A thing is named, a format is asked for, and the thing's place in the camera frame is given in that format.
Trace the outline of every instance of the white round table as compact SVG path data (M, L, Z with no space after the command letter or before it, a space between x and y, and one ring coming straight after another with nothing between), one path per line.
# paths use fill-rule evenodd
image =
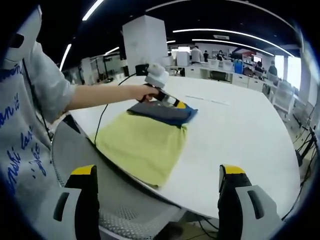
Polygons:
M124 84L144 84L132 77ZM294 146L278 113L261 93L213 80L170 76L164 90L187 103L198 114L188 124L182 154L164 186L150 191L191 212L219 218L219 168L242 168L252 185L259 185L276 203L283 217L300 190ZM137 101L113 103L101 127ZM71 111L87 135L97 130L104 106Z

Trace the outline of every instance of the yellow towel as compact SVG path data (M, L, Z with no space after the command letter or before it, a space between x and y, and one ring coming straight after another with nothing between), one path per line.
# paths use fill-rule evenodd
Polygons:
M178 128L125 112L98 131L96 146L124 171L160 187L177 163L186 137L185 126Z

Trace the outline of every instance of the face mask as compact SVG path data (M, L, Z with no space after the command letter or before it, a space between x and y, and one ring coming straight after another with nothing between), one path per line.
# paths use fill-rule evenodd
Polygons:
M10 39L2 69L13 69L28 54L40 32L41 21L42 12L40 6L38 6Z

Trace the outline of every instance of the hand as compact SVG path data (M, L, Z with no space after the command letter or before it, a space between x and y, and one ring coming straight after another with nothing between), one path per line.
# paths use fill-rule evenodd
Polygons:
M145 96L145 101L149 102L152 100L154 96L159 94L159 90L151 86L139 85L139 86L132 86L132 87L134 87L133 98L138 101L141 101Z

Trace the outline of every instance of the gray sweatshirt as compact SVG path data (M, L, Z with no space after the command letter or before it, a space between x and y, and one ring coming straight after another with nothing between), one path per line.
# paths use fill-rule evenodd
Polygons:
M35 43L25 59L44 117L53 122L70 102L71 85ZM37 119L22 62L0 69L0 170L10 193L32 223L46 190L58 186L50 141Z

